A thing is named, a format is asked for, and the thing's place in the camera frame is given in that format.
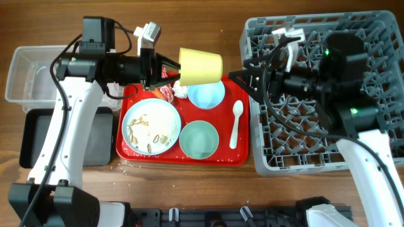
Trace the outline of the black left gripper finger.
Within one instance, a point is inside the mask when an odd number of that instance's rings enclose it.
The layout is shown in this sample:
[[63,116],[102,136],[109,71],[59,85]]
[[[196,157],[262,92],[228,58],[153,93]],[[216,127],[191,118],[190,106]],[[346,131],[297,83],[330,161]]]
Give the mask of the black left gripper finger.
[[155,62],[156,65],[159,69],[161,69],[163,66],[164,67],[171,67],[172,69],[180,70],[181,65],[173,61],[172,59],[169,59],[168,57],[165,57],[162,54],[156,53],[155,54]]
[[175,81],[180,79],[180,74],[176,73],[168,73],[166,78],[162,76],[152,75],[150,80],[150,90],[155,90],[161,86],[174,83]]

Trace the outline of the white plastic spoon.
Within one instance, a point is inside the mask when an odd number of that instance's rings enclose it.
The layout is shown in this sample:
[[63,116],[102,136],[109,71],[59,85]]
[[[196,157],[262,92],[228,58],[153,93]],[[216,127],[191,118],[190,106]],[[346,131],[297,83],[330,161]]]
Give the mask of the white plastic spoon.
[[230,136],[229,147],[230,149],[235,149],[237,147],[237,137],[239,130],[239,118],[244,111],[244,105],[241,100],[237,100],[233,106],[233,114],[234,114],[234,124],[232,128],[232,133]]

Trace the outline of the yellow plastic cup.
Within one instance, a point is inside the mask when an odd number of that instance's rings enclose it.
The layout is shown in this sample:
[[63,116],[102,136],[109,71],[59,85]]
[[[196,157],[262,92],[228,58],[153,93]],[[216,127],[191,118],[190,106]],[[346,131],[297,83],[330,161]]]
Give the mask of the yellow plastic cup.
[[219,54],[180,48],[180,86],[217,83],[222,79],[223,60]]

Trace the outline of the light blue bowl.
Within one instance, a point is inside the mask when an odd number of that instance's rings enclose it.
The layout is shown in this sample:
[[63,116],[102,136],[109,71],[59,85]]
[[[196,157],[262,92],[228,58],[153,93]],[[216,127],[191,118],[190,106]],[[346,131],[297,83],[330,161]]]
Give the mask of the light blue bowl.
[[187,88],[187,95],[194,106],[202,110],[210,110],[223,101],[225,87],[221,81],[217,83],[192,85]]

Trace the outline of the green bowl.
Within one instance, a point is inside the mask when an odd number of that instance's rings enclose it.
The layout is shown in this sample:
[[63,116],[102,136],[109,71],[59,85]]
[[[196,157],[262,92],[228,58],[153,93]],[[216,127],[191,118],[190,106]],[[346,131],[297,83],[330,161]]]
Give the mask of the green bowl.
[[182,152],[194,160],[204,160],[212,156],[218,149],[219,142],[215,127],[203,120],[186,124],[179,135]]

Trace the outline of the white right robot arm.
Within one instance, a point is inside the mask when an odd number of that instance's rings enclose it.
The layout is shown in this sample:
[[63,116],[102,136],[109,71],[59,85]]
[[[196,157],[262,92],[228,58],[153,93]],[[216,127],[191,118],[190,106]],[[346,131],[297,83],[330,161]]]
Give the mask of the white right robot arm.
[[228,77],[268,111],[272,98],[281,94],[316,101],[315,111],[325,132],[316,138],[336,142],[354,178],[367,221],[374,226],[403,225],[403,186],[390,156],[383,113],[377,103],[361,90],[368,55],[361,38],[349,33],[332,34],[318,72],[302,67],[276,69],[273,60],[284,47],[300,42],[299,37],[283,37],[272,52],[244,61],[244,69]]

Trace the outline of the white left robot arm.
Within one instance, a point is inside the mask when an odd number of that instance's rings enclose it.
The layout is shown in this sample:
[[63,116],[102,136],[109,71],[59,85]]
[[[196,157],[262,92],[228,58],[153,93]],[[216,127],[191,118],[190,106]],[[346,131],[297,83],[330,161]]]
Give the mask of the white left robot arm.
[[83,162],[93,118],[108,84],[140,84],[154,90],[176,81],[162,77],[162,66],[180,65],[156,53],[161,28],[136,28],[138,54],[115,51],[121,24],[86,16],[83,31],[56,56],[50,77],[57,99],[40,156],[25,183],[14,183],[8,200],[22,226],[135,226],[128,202],[103,202],[82,188]]

